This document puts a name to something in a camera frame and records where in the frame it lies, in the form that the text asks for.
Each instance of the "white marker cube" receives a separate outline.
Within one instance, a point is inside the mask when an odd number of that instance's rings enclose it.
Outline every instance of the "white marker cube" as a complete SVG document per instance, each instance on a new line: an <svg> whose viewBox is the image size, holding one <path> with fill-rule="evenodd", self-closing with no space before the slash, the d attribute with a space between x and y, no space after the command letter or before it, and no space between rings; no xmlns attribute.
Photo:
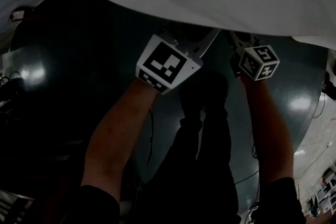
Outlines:
<svg viewBox="0 0 336 224"><path fill-rule="evenodd" d="M267 45L245 48L239 67L257 81L272 77L279 63L278 56L272 47Z"/></svg>
<svg viewBox="0 0 336 224"><path fill-rule="evenodd" d="M135 75L154 90L166 94L200 69L200 63L153 35L136 64Z"/></svg>

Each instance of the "black sleeve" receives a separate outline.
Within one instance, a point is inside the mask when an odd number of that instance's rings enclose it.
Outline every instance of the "black sleeve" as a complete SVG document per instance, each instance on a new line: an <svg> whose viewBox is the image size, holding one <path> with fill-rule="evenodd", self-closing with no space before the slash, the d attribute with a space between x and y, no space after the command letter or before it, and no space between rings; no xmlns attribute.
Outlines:
<svg viewBox="0 0 336 224"><path fill-rule="evenodd" d="M297 199L294 180L281 178L263 189L259 208L254 215L256 224L306 223Z"/></svg>
<svg viewBox="0 0 336 224"><path fill-rule="evenodd" d="M119 204L110 194L96 187L82 186L63 223L119 223L119 214Z"/></svg>

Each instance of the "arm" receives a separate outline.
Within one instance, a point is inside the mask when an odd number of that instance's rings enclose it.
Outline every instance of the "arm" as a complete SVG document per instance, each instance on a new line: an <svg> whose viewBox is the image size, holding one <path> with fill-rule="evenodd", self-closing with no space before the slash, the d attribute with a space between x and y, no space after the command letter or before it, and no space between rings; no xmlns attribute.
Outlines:
<svg viewBox="0 0 336 224"><path fill-rule="evenodd" d="M290 133L265 81L254 82L244 75L242 82L251 113L261 187L266 187L280 178L293 178Z"/></svg>
<svg viewBox="0 0 336 224"><path fill-rule="evenodd" d="M121 178L156 91L136 79L95 129L81 185L100 188L120 200Z"/></svg>

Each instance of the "forearm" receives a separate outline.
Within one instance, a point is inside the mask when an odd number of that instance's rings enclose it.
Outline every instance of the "forearm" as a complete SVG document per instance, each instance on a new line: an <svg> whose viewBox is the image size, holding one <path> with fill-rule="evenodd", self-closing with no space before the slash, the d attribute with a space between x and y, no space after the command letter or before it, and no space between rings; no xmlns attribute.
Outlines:
<svg viewBox="0 0 336 224"><path fill-rule="evenodd" d="M289 130L278 112L265 81L245 85L259 160L260 182L268 185L293 177L293 148Z"/></svg>
<svg viewBox="0 0 336 224"><path fill-rule="evenodd" d="M117 200L123 169L132 154L156 92L136 79L101 120L90 140L82 185L93 185Z"/></svg>

